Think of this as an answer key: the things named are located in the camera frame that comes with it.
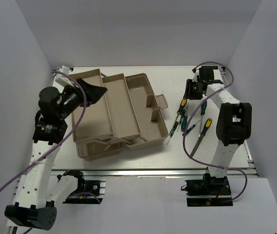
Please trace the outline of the yellow black long screwdriver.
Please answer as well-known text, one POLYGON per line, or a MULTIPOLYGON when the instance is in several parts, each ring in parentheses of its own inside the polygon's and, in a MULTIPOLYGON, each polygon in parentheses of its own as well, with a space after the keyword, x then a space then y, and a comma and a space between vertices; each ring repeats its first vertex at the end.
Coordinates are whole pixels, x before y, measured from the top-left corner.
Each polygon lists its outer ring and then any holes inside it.
POLYGON ((186 98, 183 98, 182 101, 181 101, 181 103, 180 103, 180 105, 179 105, 179 108, 178 108, 178 110, 177 110, 177 115, 180 115, 180 114, 182 113, 182 111, 183 111, 183 109, 184 109, 186 103, 187 103, 187 99, 186 99, 186 98))

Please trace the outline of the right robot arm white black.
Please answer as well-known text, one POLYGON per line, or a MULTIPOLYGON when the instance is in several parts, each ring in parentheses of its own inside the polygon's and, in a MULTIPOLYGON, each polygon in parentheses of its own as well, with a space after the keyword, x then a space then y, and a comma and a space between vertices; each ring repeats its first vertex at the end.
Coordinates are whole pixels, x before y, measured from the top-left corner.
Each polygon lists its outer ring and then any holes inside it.
POLYGON ((237 149, 251 135, 252 106, 233 97, 228 87, 215 78, 217 66, 194 68, 194 78, 186 85, 186 99, 200 100, 203 106, 209 99, 219 109, 216 124, 218 145, 211 163, 206 164, 201 187, 207 194, 214 194, 226 187, 227 171, 237 149))

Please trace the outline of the beige cantilever toolbox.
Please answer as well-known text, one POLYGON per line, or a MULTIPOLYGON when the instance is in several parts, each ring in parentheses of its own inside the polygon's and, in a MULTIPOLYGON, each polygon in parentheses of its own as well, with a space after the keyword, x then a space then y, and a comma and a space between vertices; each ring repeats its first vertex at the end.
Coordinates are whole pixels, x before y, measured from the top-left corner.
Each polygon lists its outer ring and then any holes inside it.
POLYGON ((156 95, 145 73, 104 77, 99 69, 72 74, 85 82, 105 87, 104 96, 85 113, 72 113, 77 155, 87 161, 130 150, 161 145, 168 136, 162 110, 168 107, 163 94, 156 95))

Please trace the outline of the yellow black handle file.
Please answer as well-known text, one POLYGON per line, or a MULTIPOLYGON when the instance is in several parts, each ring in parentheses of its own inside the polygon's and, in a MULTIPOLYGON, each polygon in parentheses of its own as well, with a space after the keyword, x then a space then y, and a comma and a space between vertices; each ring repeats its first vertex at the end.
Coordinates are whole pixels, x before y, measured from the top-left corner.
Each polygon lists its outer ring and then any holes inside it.
POLYGON ((198 140, 197 140, 197 142, 196 142, 192 152, 190 153, 190 158, 192 158, 195 155, 195 153, 196 153, 196 151, 197 151, 197 149, 198 149, 202 139, 205 137, 206 132, 210 128, 210 126, 212 124, 212 121, 213 120, 211 118, 208 118, 207 121, 205 122, 203 130, 201 131, 200 136, 199 136, 199 138, 198 138, 198 140))

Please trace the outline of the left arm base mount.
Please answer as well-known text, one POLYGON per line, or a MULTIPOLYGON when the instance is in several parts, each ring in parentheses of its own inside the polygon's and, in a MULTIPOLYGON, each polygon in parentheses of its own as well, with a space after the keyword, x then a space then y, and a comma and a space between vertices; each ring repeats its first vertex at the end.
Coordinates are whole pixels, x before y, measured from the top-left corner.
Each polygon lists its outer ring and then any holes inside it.
POLYGON ((70 194, 63 204, 95 204, 99 205, 102 202, 105 194, 106 181, 105 180, 85 180, 85 188, 82 195, 73 196, 75 193, 70 194))

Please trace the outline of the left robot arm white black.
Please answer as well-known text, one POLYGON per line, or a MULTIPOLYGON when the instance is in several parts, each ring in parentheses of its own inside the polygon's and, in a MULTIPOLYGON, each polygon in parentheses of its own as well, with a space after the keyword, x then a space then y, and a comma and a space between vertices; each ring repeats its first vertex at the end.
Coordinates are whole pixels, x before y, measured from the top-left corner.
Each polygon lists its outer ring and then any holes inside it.
POLYGON ((48 191, 48 183, 68 127, 65 119, 77 108, 86 109, 97 103, 106 91, 81 78, 65 85, 62 92, 52 86, 40 91, 32 161, 15 203, 6 206, 4 214, 9 220, 18 226, 48 231, 55 223, 57 205, 86 194, 84 175, 79 170, 58 175, 52 191, 48 191))

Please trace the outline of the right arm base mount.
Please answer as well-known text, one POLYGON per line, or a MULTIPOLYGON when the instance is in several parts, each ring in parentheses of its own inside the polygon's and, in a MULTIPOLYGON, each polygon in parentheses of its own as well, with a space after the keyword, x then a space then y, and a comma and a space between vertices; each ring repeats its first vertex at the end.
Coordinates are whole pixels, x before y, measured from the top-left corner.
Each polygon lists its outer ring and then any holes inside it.
POLYGON ((233 206, 231 189, 227 181, 224 186, 207 189, 201 179, 186 180, 181 186, 181 191, 186 192, 188 207, 230 207, 233 206))

